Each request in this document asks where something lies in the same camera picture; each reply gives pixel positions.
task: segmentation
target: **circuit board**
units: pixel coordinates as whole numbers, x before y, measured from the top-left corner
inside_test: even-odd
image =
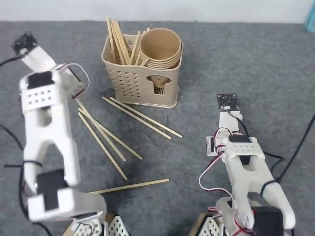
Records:
[[[17,56],[27,55],[38,46],[38,42],[31,32],[26,32],[12,43],[12,48]]]
[[[227,110],[230,111],[240,110],[240,104],[238,102],[236,93],[218,94],[217,100],[220,112],[224,112]]]

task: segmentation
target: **hole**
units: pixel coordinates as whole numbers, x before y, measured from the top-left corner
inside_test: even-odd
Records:
[[[171,82],[171,80],[165,76],[161,75],[149,75],[147,76],[147,80],[153,82],[153,89],[155,94],[164,95],[165,84]]]

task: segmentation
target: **bamboo chopstick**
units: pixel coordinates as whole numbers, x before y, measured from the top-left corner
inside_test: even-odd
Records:
[[[134,57],[134,54],[135,54],[136,49],[137,49],[137,46],[138,46],[138,41],[139,41],[139,38],[140,38],[140,31],[138,31],[138,34],[137,34],[136,40],[135,40],[135,42],[134,42],[134,44],[133,44],[133,49],[132,49],[132,52],[131,52],[129,65],[132,65],[133,57]]]
[[[106,97],[102,97],[103,100],[105,100],[106,102],[108,102],[109,104],[113,105],[114,107],[118,108],[119,110],[127,113],[128,115],[130,115],[131,117],[135,118],[137,121],[143,123],[144,125],[148,126],[149,128],[153,129],[155,132],[159,133],[160,135],[163,135],[164,137],[166,137],[167,139],[172,139],[171,136],[163,133],[162,131],[160,131],[159,129],[155,128],[154,126],[152,126],[151,124],[147,123],[146,121],[140,119],[139,117],[135,116],[133,113],[129,112],[128,110],[126,110],[125,108],[122,108],[121,106],[117,105],[116,103],[112,102],[111,100],[107,99]]]
[[[79,101],[79,99],[77,99],[77,103],[80,106],[80,108],[84,111],[85,114],[90,115],[90,113],[88,112],[88,110],[83,106],[83,104]],[[101,135],[106,139],[106,141],[108,142],[108,144],[112,147],[112,149],[117,153],[117,155],[123,160],[126,161],[126,158],[124,157],[124,155],[122,155],[122,153],[117,149],[117,147],[113,144],[113,142],[110,140],[110,138],[104,133],[104,131],[99,127],[99,125],[96,123],[96,121],[94,119],[91,120],[93,125],[95,125],[95,127],[97,128],[97,130],[101,133]]]
[[[163,125],[163,124],[157,122],[156,120],[154,120],[154,119],[152,119],[152,118],[146,116],[145,114],[142,114],[141,112],[137,111],[136,109],[131,108],[130,106],[126,105],[125,103],[122,103],[122,102],[118,101],[117,99],[115,99],[115,98],[113,98],[113,97],[110,97],[109,99],[112,100],[112,101],[114,101],[114,102],[116,102],[116,103],[118,103],[119,105],[121,105],[121,106],[127,108],[128,110],[130,110],[130,111],[136,113],[137,115],[139,115],[139,116],[141,116],[141,117],[143,117],[143,118],[145,118],[145,119],[151,121],[152,123],[154,123],[154,124],[158,125],[159,127],[163,128],[163,129],[165,129],[165,130],[167,130],[168,132],[170,132],[170,133],[172,133],[172,134],[175,134],[176,136],[178,136],[178,137],[180,137],[180,138],[183,137],[181,134],[177,133],[176,131],[174,131],[174,130],[168,128],[168,127],[166,127],[165,125]]]
[[[79,112],[81,112],[83,115],[85,115],[88,119],[94,119],[90,115],[86,114],[81,108],[79,108]],[[95,122],[99,125],[99,127],[106,132],[109,136],[111,136],[113,139],[115,139],[120,145],[122,145],[124,148],[126,148],[128,151],[130,151],[133,155],[138,157],[140,160],[142,160],[142,157],[136,153],[134,150],[132,150],[127,144],[125,144],[123,141],[121,141],[119,138],[117,138],[113,133],[111,133],[108,129],[106,129],[103,125],[101,125],[97,120]]]
[[[108,37],[109,37],[109,42],[110,42],[110,48],[112,50],[113,63],[117,64],[118,61],[117,61],[116,55],[115,55],[112,26],[111,26],[110,19],[109,19],[108,16],[106,17],[106,21],[107,21],[107,28],[108,28]]]
[[[122,169],[119,167],[119,165],[117,164],[117,162],[115,161],[115,159],[112,157],[112,155],[109,153],[109,151],[106,149],[106,147],[104,146],[104,144],[101,142],[101,140],[99,139],[99,137],[96,135],[96,133],[92,130],[91,126],[89,125],[89,123],[86,121],[86,119],[83,117],[83,115],[78,112],[79,117],[81,118],[81,120],[83,121],[83,123],[86,125],[86,127],[88,128],[88,130],[90,131],[90,133],[94,136],[94,138],[96,139],[96,141],[98,142],[98,144],[101,146],[101,148],[104,150],[104,152],[106,153],[106,155],[108,156],[108,158],[112,161],[112,163],[114,164],[114,166],[116,167],[116,169],[119,171],[119,173],[122,175],[122,177],[127,180],[126,175],[124,174],[124,172],[122,171]]]
[[[143,31],[142,32],[142,35],[141,35],[141,38],[144,36],[144,34],[146,33],[146,31]],[[135,65],[138,65],[139,64],[139,61],[140,61],[140,58],[141,58],[141,54],[140,54],[140,44],[139,44],[139,47],[137,48],[137,53],[136,53],[138,56],[137,56],[137,59],[136,59],[136,62],[135,62]]]
[[[115,34],[117,36],[120,48],[121,48],[123,56],[125,58],[126,65],[128,65],[129,61],[130,61],[130,58],[129,58],[129,53],[128,53],[128,50],[127,50],[127,47],[126,47],[126,44],[125,44],[124,36],[122,35],[122,32],[120,30],[120,27],[119,27],[119,24],[118,24],[117,21],[112,21],[112,25],[114,27]]]
[[[103,189],[103,190],[92,191],[92,192],[90,192],[90,193],[95,193],[95,194],[109,193],[109,192],[115,192],[115,191],[130,189],[130,188],[137,188],[137,187],[148,186],[148,185],[151,185],[151,184],[165,183],[165,182],[168,182],[168,181],[169,181],[169,178],[164,178],[164,179],[153,180],[153,181],[149,181],[149,182],[143,182],[143,183],[136,183],[136,184],[131,184],[131,185],[125,185],[125,186],[116,187],[116,188],[109,188],[109,189]]]
[[[114,29],[114,26],[113,26],[112,23],[111,23],[111,29],[112,29],[113,37],[114,37],[114,40],[115,40],[115,43],[116,43],[116,48],[117,48],[117,51],[118,51],[118,54],[119,54],[119,58],[120,58],[121,64],[122,65],[126,65],[125,58],[124,58],[122,49],[120,48],[119,40],[118,40],[118,37],[116,35],[115,29]]]

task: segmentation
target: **white wall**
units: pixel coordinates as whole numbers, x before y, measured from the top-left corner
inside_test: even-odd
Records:
[[[314,0],[0,0],[0,20],[303,23]]]

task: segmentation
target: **stack of paper cups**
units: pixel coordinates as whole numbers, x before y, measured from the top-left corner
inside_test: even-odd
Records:
[[[147,67],[165,70],[177,66],[181,56],[182,42],[177,33],[170,29],[152,29],[145,33],[140,42],[142,61]]]

